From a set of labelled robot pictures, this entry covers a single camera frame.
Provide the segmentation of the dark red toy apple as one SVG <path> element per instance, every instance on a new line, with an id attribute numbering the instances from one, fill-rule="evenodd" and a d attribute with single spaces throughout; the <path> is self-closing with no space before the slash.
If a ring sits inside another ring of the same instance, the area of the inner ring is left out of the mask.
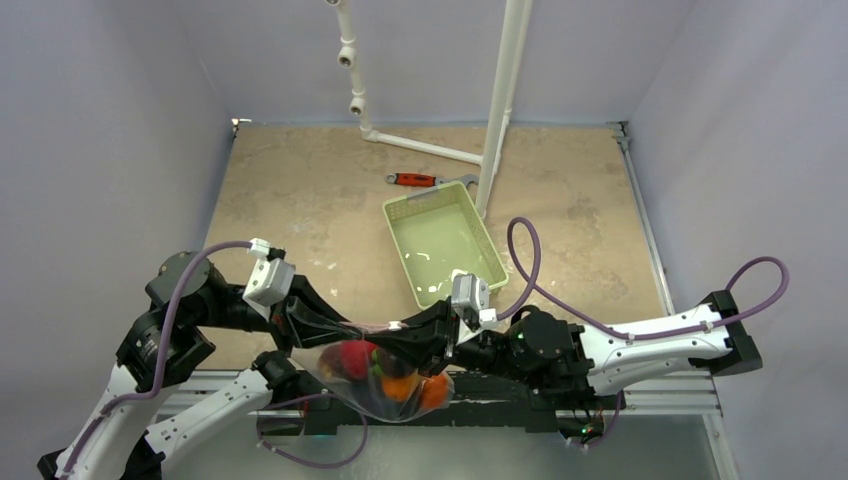
<path id="1" fill-rule="evenodd" d="M 325 380 L 343 377 L 344 369 L 341 363 L 340 350 L 337 346 L 328 347 L 320 354 L 318 369 Z"/>

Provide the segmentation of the orange toy pumpkin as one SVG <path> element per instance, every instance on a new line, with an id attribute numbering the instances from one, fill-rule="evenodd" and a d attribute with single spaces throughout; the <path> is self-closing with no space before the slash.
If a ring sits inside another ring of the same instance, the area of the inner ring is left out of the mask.
<path id="1" fill-rule="evenodd" d="M 383 393 L 392 401 L 406 402 L 417 390 L 418 377 L 411 375 L 403 378 L 383 377 L 381 386 Z"/>

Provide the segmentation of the light green plastic basket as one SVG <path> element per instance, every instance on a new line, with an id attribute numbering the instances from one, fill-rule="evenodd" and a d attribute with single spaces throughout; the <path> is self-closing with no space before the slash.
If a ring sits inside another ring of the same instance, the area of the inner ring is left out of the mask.
<path id="1" fill-rule="evenodd" d="M 465 184 L 453 181 L 396 197 L 382 211 L 420 310 L 446 299 L 460 274 L 476 275 L 492 293 L 508 284 L 504 262 Z"/>

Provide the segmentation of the clear zip top bag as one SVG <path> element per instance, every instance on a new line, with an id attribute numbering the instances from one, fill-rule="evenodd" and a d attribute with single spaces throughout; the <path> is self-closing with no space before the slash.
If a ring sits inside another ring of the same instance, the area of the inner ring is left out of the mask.
<path id="1" fill-rule="evenodd" d="M 281 309 L 275 315 L 275 321 L 281 328 Z M 400 321 L 393 321 L 385 326 L 353 324 L 365 330 L 363 340 L 368 341 L 368 333 L 387 328 L 398 328 Z M 302 367 L 320 382 L 329 392 L 336 394 L 343 402 L 366 415 L 388 421 L 405 421 L 433 411 L 422 409 L 420 406 L 422 384 L 424 379 L 428 377 L 419 374 L 395 357 L 390 349 L 378 345 L 376 345 L 377 348 L 373 352 L 369 374 L 364 380 L 352 381 L 346 379 L 344 375 L 339 379 L 323 379 L 318 369 L 318 358 L 320 354 L 328 347 L 337 346 L 339 348 L 342 342 L 344 341 L 313 349 L 293 348 L 293 360 L 298 366 Z M 418 377 L 419 385 L 414 394 L 406 402 L 395 402 L 385 396 L 381 386 L 381 379 L 383 377 L 403 378 L 411 375 Z"/>

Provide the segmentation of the white pvc pipe frame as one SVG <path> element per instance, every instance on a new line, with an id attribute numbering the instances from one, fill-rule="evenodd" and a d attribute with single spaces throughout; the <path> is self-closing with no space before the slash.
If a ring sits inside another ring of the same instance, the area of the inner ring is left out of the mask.
<path id="1" fill-rule="evenodd" d="M 358 119 L 361 138 L 367 142 L 382 143 L 479 166 L 480 183 L 475 197 L 475 207 L 478 213 L 484 216 L 502 159 L 506 133 L 512 119 L 514 96 L 533 3 L 531 1 L 507 1 L 505 3 L 486 135 L 483 151 L 480 154 L 417 141 L 375 129 L 369 117 L 366 87 L 360 72 L 358 44 L 349 3 L 340 0 L 326 0 L 325 3 L 334 9 L 337 18 L 340 31 L 340 50 L 337 55 L 337 63 L 349 73 L 351 101 L 348 110 Z"/>

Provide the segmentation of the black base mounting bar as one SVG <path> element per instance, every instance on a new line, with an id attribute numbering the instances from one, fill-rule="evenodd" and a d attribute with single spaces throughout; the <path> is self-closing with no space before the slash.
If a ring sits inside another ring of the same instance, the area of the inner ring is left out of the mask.
<path id="1" fill-rule="evenodd" d="M 336 398 L 316 398 L 259 413 L 262 433 L 335 435 L 342 426 L 518 428 L 526 433 L 560 433 L 567 438 L 603 435 L 626 408 L 623 392 L 592 400 L 545 396 L 509 380 L 477 372 L 452 371 L 450 403 L 405 421 L 388 421 L 360 412 Z"/>

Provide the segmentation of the pink toy peach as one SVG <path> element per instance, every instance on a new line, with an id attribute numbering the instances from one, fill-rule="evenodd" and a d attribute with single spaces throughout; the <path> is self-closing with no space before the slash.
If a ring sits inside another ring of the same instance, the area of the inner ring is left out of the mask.
<path id="1" fill-rule="evenodd" d="M 420 406 L 425 410 L 439 409 L 447 405 L 453 394 L 453 382 L 443 372 L 424 379 L 420 397 Z"/>

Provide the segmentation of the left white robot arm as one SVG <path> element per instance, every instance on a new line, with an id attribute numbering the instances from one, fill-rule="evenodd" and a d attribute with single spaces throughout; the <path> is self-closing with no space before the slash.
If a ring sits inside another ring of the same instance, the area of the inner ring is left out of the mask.
<path id="1" fill-rule="evenodd" d="M 304 375 L 290 355 L 315 337 L 318 323 L 289 319 L 286 306 L 327 318 L 330 332 L 347 329 L 349 322 L 295 273 L 283 250 L 258 239 L 243 248 L 255 258 L 245 285 L 227 282 L 212 263 L 216 246 L 176 253 L 161 265 L 146 286 L 150 306 L 119 345 L 107 387 L 85 426 L 68 447 L 39 459 L 43 478 L 159 479 L 238 418 L 308 401 Z M 275 347 L 205 399 L 154 423 L 160 407 L 214 352 L 207 327 L 268 333 Z"/>

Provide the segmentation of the aluminium rail frame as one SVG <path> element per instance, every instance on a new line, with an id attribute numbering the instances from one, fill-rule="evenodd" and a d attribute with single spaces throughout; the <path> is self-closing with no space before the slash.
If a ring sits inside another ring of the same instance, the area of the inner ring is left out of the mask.
<path id="1" fill-rule="evenodd" d="M 672 314 L 676 312 L 676 307 L 671 298 L 669 284 L 665 274 L 664 265 L 656 244 L 650 220 L 647 214 L 645 203 L 641 194 L 640 185 L 635 173 L 635 168 L 631 158 L 630 141 L 631 137 L 627 133 L 627 122 L 609 122 L 607 126 L 611 129 L 612 135 L 618 144 L 625 170 L 628 176 L 636 208 L 640 217 L 645 242 L 651 259 L 652 271 L 655 280 L 657 293 L 659 295 L 663 310 Z M 709 453 L 713 458 L 713 463 L 716 467 L 719 479 L 738 479 L 739 472 L 734 464 L 729 444 L 726 441 L 726 431 L 723 426 L 723 415 L 721 405 L 718 399 L 718 394 L 715 391 L 715 382 L 712 384 L 712 391 L 708 397 L 714 401 L 714 406 L 707 413 L 702 415 L 702 422 L 708 434 Z"/>

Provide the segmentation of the red toy tomato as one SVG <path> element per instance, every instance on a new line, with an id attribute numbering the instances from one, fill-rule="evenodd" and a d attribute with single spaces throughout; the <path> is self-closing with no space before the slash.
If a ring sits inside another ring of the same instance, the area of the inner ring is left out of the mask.
<path id="1" fill-rule="evenodd" d="M 339 346 L 339 361 L 344 377 L 352 381 L 364 380 L 369 374 L 376 348 L 375 344 L 365 340 L 342 342 Z"/>

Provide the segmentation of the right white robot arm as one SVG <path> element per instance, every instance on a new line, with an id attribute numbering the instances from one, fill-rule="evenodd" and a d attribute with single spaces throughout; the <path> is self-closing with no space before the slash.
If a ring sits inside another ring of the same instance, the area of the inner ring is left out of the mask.
<path id="1" fill-rule="evenodd" d="M 619 324 L 611 333 L 559 320 L 538 308 L 499 332 L 470 330 L 440 301 L 364 338 L 426 376 L 457 366 L 584 407 L 597 397 L 670 373 L 701 370 L 721 377 L 761 369 L 763 358 L 753 337 L 731 319 L 736 311 L 732 295 L 716 291 L 688 311 Z"/>

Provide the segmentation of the red handled adjustable wrench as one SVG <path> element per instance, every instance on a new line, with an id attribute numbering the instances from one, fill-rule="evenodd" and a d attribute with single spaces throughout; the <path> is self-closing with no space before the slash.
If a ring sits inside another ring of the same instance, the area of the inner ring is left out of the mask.
<path id="1" fill-rule="evenodd" d="M 396 172 L 388 174 L 385 177 L 385 181 L 389 184 L 417 188 L 431 188 L 451 182 L 460 182 L 465 187 L 479 184 L 479 178 L 473 174 L 467 174 L 455 178 L 446 178 L 443 176 L 432 176 L 421 173 Z"/>

